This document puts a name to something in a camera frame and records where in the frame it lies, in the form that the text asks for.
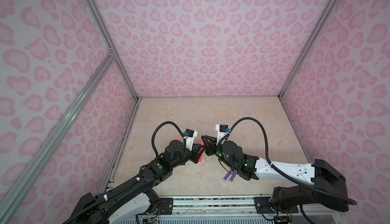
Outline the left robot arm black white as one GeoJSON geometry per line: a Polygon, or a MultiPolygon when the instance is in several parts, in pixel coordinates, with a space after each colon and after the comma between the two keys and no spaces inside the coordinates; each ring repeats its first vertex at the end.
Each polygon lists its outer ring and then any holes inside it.
{"type": "Polygon", "coordinates": [[[136,214],[148,212],[155,205],[158,196],[150,193],[152,189],[168,179],[173,169],[185,165],[188,161],[195,164],[206,150],[205,145],[194,145],[192,150],[184,147],[183,142],[173,140],[150,163],[143,165],[139,173],[119,186],[93,196],[85,194],[77,203],[71,216],[65,224],[113,224],[118,210],[134,201],[137,196],[144,194],[148,199],[146,208],[136,211],[136,214]]]}

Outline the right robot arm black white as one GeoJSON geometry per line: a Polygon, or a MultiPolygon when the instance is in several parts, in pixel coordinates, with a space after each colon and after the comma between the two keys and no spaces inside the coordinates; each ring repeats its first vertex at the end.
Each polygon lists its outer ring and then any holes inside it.
{"type": "Polygon", "coordinates": [[[329,209],[347,212],[357,202],[348,197],[345,177],[324,160],[313,164],[272,162],[243,152],[233,141],[219,143],[211,136],[201,137],[205,153],[227,165],[233,175],[246,181],[277,180],[294,183],[292,187],[273,189],[268,206],[283,211],[305,204],[321,204],[329,209]]]}

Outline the purple marker pen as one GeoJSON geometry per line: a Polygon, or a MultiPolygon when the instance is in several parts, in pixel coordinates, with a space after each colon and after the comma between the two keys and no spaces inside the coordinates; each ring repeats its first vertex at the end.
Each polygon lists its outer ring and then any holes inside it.
{"type": "Polygon", "coordinates": [[[229,182],[233,182],[236,176],[237,176],[237,171],[235,171],[233,175],[230,177],[229,182]]]}
{"type": "Polygon", "coordinates": [[[227,181],[227,179],[233,174],[232,170],[228,170],[227,174],[224,176],[223,181],[227,181]]]}

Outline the pink marker pen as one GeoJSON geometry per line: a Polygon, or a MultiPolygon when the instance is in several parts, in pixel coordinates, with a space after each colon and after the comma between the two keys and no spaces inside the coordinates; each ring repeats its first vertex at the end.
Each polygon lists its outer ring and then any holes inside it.
{"type": "MultiPolygon", "coordinates": [[[[203,149],[204,147],[204,143],[201,143],[200,144],[201,145],[201,147],[200,147],[200,149],[203,149]]],[[[201,163],[202,162],[202,157],[203,157],[203,153],[201,153],[201,155],[200,155],[200,157],[199,157],[199,159],[198,159],[198,163],[201,163]]]]}

